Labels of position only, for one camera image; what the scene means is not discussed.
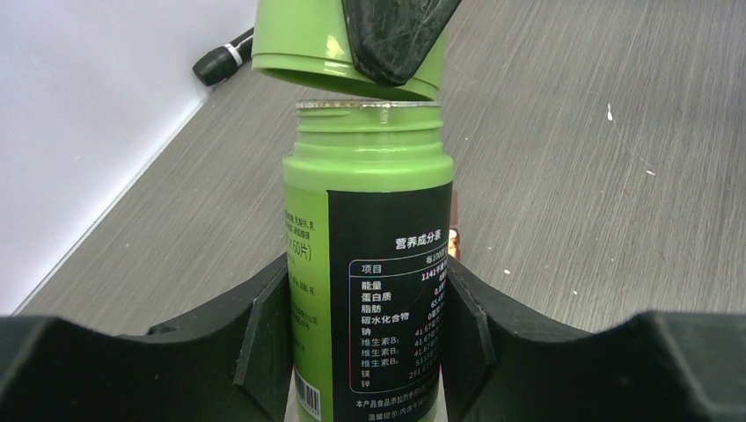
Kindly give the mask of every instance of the brown object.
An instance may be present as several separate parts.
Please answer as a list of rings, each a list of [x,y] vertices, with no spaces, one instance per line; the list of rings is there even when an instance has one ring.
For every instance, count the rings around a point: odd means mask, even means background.
[[[448,233],[448,254],[451,257],[461,259],[461,236],[456,226],[458,225],[458,193],[456,190],[450,196],[450,230]]]

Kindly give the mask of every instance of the white stripe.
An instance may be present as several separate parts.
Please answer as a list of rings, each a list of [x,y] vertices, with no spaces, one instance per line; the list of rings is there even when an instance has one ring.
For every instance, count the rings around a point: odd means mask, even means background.
[[[238,50],[236,50],[236,48],[233,47],[232,44],[229,43],[229,44],[224,45],[223,47],[228,48],[230,55],[233,56],[233,60],[236,61],[236,64],[238,66],[241,66],[242,64],[244,64],[244,59],[241,58],[241,55],[238,53]]]

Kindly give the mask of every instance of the white wall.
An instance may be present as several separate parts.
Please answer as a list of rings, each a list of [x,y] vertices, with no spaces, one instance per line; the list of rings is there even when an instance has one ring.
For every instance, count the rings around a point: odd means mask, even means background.
[[[252,27],[256,1],[0,2],[0,315],[201,106],[192,65]]]

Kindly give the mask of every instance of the bottle rim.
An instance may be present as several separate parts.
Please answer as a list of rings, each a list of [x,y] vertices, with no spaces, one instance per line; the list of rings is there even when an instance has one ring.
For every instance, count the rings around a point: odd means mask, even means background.
[[[440,107],[437,101],[386,101],[376,99],[305,99],[296,103],[297,110],[319,108],[405,108]]]

